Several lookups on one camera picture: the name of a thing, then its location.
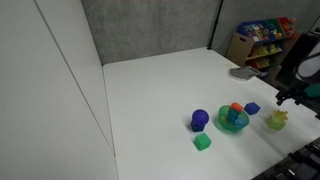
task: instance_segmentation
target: shelf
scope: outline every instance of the shelf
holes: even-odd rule
[[[246,62],[246,65],[249,65],[257,70],[268,68],[269,67],[269,59],[268,58],[262,58],[258,60],[248,61]]]
[[[285,39],[289,39],[289,38],[291,38],[291,37],[283,37],[283,38],[278,38],[278,39],[269,39],[269,40],[265,40],[265,41],[255,41],[254,42],[254,46],[261,45],[261,44],[266,44],[266,43],[272,43],[272,42],[276,42],[276,41],[281,41],[281,40],[285,40]]]
[[[249,57],[249,58],[246,58],[246,61],[250,61],[250,60],[253,60],[253,59],[258,59],[258,58],[262,58],[262,57],[267,57],[267,56],[271,56],[271,55],[274,55],[274,54],[278,54],[282,51],[278,51],[278,52],[274,52],[274,53],[268,53],[268,54],[262,54],[262,55],[258,55],[258,56],[253,56],[253,57]]]

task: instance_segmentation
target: green block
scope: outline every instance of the green block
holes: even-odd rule
[[[284,122],[284,120],[277,116],[272,115],[268,119],[268,126],[271,129],[281,130],[285,125],[286,123]]]
[[[196,136],[193,143],[199,151],[202,151],[210,146],[211,140],[206,135],[206,133],[202,133],[202,134]]]

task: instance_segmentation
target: white wall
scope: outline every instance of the white wall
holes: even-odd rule
[[[320,18],[318,18],[315,22],[314,25],[311,27],[310,31],[313,32],[316,30],[316,28],[320,27]]]
[[[113,150],[102,66],[80,0],[36,0]]]
[[[0,25],[0,179],[117,179],[113,153],[34,2],[1,0]]]

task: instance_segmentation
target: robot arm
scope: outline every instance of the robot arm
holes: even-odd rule
[[[296,69],[297,80],[288,90],[280,91],[277,95],[277,104],[280,106],[286,99],[294,98],[299,105],[306,99],[310,99],[304,91],[309,84],[320,83],[320,42],[313,48],[307,58],[302,60]]]
[[[320,42],[297,69],[296,77],[306,83],[320,83]]]

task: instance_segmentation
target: white table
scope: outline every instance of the white table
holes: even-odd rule
[[[231,66],[205,48],[104,66],[120,180],[250,179],[320,136],[315,113],[292,100],[277,106],[276,89],[230,78]],[[222,105],[252,101],[261,110],[242,132],[215,127]],[[199,108],[210,114],[212,144],[203,151],[188,128]],[[266,124],[276,109],[289,112],[281,131]]]

